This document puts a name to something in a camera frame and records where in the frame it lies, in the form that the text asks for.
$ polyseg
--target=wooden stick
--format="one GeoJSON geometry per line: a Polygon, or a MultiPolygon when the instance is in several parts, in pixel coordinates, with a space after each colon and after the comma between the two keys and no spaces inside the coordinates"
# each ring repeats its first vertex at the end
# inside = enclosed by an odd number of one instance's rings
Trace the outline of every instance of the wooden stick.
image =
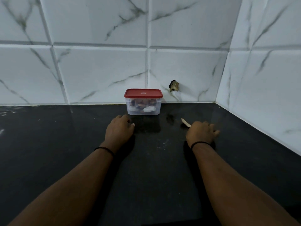
{"type": "Polygon", "coordinates": [[[181,118],[181,120],[182,120],[182,122],[188,127],[188,128],[190,128],[191,127],[191,125],[190,124],[188,124],[183,118],[181,118]]]}

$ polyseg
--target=backsplash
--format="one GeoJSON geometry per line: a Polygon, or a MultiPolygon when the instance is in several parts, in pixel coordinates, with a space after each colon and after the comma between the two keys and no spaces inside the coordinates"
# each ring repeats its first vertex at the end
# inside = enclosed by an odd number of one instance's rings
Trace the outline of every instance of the backsplash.
{"type": "Polygon", "coordinates": [[[0,105],[214,102],[241,2],[1,0],[0,105]]]}
{"type": "Polygon", "coordinates": [[[243,0],[216,102],[301,155],[301,0],[243,0]]]}

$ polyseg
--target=hand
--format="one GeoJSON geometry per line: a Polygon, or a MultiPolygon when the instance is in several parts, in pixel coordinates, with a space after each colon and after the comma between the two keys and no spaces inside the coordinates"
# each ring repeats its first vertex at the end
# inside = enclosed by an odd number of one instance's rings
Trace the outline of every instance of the hand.
{"type": "Polygon", "coordinates": [[[128,115],[118,115],[108,125],[104,142],[101,147],[107,147],[116,153],[133,135],[135,124],[130,124],[128,115]]]}
{"type": "Polygon", "coordinates": [[[186,133],[188,146],[191,147],[192,144],[198,141],[212,143],[214,138],[220,133],[219,130],[214,132],[213,128],[214,124],[209,125],[207,121],[203,123],[200,121],[195,121],[186,133]]]}

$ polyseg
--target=clear plastic box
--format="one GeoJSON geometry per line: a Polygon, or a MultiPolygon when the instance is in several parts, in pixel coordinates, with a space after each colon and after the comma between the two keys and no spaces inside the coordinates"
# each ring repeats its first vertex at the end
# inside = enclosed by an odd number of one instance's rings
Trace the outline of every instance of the clear plastic box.
{"type": "Polygon", "coordinates": [[[159,89],[128,89],[124,97],[129,115],[160,114],[163,94],[159,89]]]}

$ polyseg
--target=black wristband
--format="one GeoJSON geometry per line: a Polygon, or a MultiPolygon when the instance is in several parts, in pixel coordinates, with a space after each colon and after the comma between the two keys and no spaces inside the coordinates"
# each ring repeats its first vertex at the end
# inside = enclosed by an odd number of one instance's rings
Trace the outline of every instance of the black wristband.
{"type": "Polygon", "coordinates": [[[207,142],[204,142],[204,141],[198,141],[198,142],[195,142],[195,143],[193,143],[192,145],[191,145],[191,150],[192,150],[192,148],[197,144],[197,143],[205,143],[205,144],[208,144],[210,147],[211,147],[211,144],[210,143],[207,143],[207,142]]]}
{"type": "Polygon", "coordinates": [[[97,147],[97,148],[94,149],[94,151],[95,151],[96,149],[100,149],[100,148],[105,149],[107,152],[109,152],[109,153],[113,156],[113,158],[115,157],[114,152],[112,152],[109,148],[106,148],[106,147],[97,147]]]}

